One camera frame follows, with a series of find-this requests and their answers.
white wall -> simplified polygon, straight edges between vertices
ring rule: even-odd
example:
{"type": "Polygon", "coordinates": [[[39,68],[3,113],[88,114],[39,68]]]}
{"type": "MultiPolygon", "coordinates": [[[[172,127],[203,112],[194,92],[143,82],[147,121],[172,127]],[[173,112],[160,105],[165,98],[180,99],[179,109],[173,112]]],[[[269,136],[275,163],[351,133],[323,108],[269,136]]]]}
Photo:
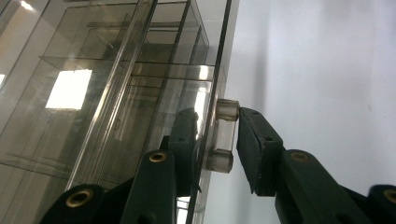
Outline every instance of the white wall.
{"type": "MultiPolygon", "coordinates": [[[[393,0],[241,1],[226,98],[261,111],[339,184],[396,185],[395,22],[393,0]]],[[[212,174],[205,224],[279,223],[233,154],[229,175],[212,174]]]]}

glass display case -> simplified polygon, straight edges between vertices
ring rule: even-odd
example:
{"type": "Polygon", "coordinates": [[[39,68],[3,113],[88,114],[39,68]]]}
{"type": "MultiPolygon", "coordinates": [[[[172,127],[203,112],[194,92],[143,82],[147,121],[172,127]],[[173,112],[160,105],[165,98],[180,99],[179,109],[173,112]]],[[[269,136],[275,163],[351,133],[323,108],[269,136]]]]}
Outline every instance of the glass display case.
{"type": "Polygon", "coordinates": [[[0,222],[37,223],[75,185],[113,189],[198,114],[199,184],[177,223],[202,223],[216,101],[238,1],[31,0],[0,5],[0,222]]]}

